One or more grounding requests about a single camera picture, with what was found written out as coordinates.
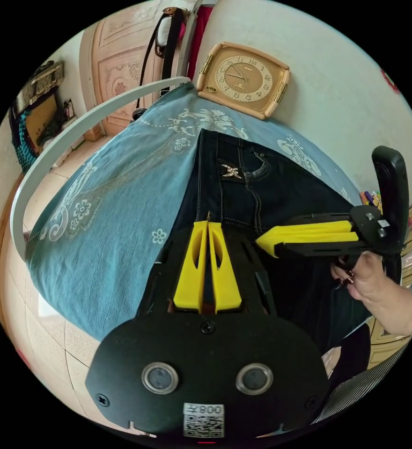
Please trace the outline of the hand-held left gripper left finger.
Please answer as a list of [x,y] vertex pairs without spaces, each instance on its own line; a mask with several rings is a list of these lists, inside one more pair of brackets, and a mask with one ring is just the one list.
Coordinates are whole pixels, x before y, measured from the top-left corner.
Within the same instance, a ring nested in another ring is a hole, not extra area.
[[176,308],[201,311],[203,305],[208,222],[195,222],[187,242],[173,302]]

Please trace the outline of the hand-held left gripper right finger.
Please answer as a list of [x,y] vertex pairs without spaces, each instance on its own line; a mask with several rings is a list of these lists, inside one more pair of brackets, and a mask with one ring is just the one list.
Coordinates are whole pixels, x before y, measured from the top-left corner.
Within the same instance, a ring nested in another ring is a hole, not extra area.
[[242,299],[220,223],[208,224],[215,313],[238,310]]

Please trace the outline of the person's right hand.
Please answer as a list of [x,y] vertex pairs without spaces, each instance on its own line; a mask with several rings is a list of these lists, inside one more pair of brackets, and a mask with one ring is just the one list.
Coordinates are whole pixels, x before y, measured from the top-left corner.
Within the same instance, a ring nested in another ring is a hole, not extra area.
[[376,300],[386,279],[382,257],[372,252],[363,252],[351,270],[331,264],[331,276],[364,305]]

